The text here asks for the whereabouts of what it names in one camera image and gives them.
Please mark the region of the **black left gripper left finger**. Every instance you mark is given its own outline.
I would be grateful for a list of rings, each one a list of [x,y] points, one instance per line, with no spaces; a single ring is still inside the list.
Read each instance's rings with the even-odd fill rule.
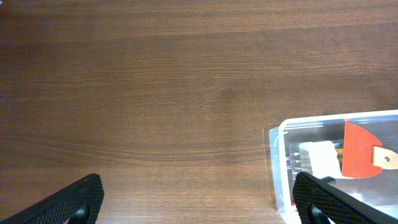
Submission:
[[[1,221],[6,224],[95,224],[104,199],[101,177],[89,174],[25,210]]]

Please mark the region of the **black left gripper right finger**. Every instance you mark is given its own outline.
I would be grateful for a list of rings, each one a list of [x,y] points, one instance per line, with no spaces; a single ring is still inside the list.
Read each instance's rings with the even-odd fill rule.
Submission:
[[[320,208],[309,205],[307,211],[299,213],[304,224],[314,223],[358,223],[397,224],[397,219],[385,214],[332,186],[327,190],[332,197]]]

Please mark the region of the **clear plastic container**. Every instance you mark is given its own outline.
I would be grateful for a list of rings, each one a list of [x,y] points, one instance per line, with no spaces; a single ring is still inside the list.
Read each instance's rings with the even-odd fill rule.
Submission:
[[[345,123],[354,123],[375,135],[383,147],[397,153],[397,111],[373,111],[285,120],[270,130],[272,172],[277,209],[286,223],[302,223],[292,205],[296,176],[290,169],[289,146],[301,142],[332,141],[343,160]],[[397,169],[383,170],[366,179],[335,179],[333,186],[360,202],[397,219]]]

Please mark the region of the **orange scraper with wooden handle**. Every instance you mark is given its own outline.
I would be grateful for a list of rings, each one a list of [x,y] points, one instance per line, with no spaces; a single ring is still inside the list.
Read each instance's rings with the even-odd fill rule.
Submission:
[[[366,129],[345,123],[341,174],[352,179],[366,179],[397,169],[397,153]]]

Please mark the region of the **red-handled pliers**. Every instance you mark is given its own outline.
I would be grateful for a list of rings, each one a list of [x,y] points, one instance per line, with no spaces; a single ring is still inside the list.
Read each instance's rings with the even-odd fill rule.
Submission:
[[[299,172],[292,189],[292,205],[299,213],[305,213],[309,205],[323,207],[332,198],[327,190],[334,184],[336,180],[330,176],[319,179],[307,172]]]

